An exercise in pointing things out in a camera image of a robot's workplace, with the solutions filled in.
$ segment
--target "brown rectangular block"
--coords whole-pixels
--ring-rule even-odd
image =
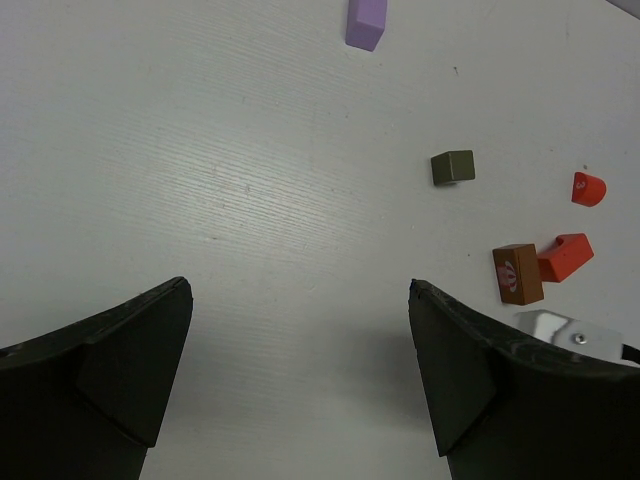
[[[503,303],[528,305],[544,298],[535,245],[496,248],[493,250],[493,263]]]

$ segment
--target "cube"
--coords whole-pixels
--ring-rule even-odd
[[[544,299],[535,245],[496,248],[493,250],[493,263],[503,303],[528,305]]]
[[[448,185],[476,178],[471,150],[445,152],[431,159],[434,185]]]
[[[386,20],[387,0],[349,0],[346,44],[373,52]]]

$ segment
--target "toy block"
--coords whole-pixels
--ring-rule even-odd
[[[433,157],[431,170],[434,185],[448,185],[476,178],[471,150],[446,152]]]
[[[556,237],[556,244],[538,255],[543,282],[562,282],[593,258],[593,250],[584,233]]]
[[[387,0],[349,0],[345,42],[373,52],[384,33]]]
[[[599,204],[607,193],[607,184],[598,177],[576,172],[573,177],[573,193],[571,201],[593,207]]]
[[[496,248],[493,250],[493,263],[503,303],[528,305],[544,299],[535,245]]]

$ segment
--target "olive green cube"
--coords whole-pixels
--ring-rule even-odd
[[[471,150],[446,152],[431,159],[434,185],[448,185],[476,178]]]

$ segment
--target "screw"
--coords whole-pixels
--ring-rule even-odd
[[[587,343],[587,337],[585,337],[584,333],[576,333],[573,336],[573,341],[578,345],[584,345]]]

